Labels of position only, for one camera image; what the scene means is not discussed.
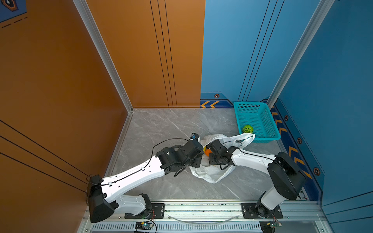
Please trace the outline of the orange tangerine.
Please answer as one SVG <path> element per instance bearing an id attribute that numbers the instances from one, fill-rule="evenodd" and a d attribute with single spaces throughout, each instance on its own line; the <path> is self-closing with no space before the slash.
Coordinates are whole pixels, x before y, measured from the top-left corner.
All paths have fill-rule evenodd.
<path id="1" fill-rule="evenodd" d="M 210 149 L 205 150 L 205 155 L 210 156 L 212 154 L 212 151 Z"/>

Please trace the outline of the white plastic bag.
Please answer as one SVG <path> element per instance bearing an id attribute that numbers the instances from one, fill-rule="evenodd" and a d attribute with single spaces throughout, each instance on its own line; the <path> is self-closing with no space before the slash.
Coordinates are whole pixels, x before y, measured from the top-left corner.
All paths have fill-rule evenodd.
<path id="1" fill-rule="evenodd" d="M 225 147 L 238 146 L 240 149 L 245 148 L 253 142 L 255 134 L 243 133 L 237 136 L 227 137 L 223 134 L 208 135 L 200 140 L 202 146 L 206 147 L 209 143 L 218 140 Z M 199 168 L 189 167 L 191 173 L 200 179 L 215 184 L 228 176 L 234 169 L 234 165 L 229 165 L 225 170 L 221 170 L 220 166 L 210 165 L 207 155 L 202 156 L 202 161 Z"/>

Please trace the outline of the green apple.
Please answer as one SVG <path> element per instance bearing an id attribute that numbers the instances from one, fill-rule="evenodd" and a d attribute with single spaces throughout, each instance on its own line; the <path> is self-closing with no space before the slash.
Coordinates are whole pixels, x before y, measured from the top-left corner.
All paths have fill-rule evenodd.
<path id="1" fill-rule="evenodd" d="M 243 133 L 249 133 L 252 134 L 254 132 L 254 129 L 251 125 L 245 125 L 242 129 Z"/>

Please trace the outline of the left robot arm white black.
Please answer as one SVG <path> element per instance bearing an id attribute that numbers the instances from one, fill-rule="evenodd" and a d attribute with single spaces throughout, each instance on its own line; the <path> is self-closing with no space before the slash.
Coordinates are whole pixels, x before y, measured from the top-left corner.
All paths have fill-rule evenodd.
<path id="1" fill-rule="evenodd" d="M 153 211 L 149 196 L 143 193 L 130 196 L 127 192 L 170 173 L 177 176 L 189 166 L 199 167 L 203 154 L 201 143 L 191 138 L 183 146 L 166 147 L 152 153 L 147 161 L 120 174 L 88 178 L 86 201 L 91 223 L 104 221 L 115 213 L 149 217 Z"/>

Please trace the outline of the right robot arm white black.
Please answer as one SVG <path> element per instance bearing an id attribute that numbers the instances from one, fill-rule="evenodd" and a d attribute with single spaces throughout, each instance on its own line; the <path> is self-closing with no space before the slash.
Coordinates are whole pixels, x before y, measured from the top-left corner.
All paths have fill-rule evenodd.
<path id="1" fill-rule="evenodd" d="M 205 154 L 210 165 L 219 165 L 222 170 L 229 166 L 252 168 L 268 174 L 273 183 L 255 204 L 255 214 L 261 218 L 275 215 L 275 209 L 284 201 L 295 201 L 307 176 L 287 153 L 265 155 L 246 151 L 237 146 L 227 147 L 214 140 L 206 146 Z"/>

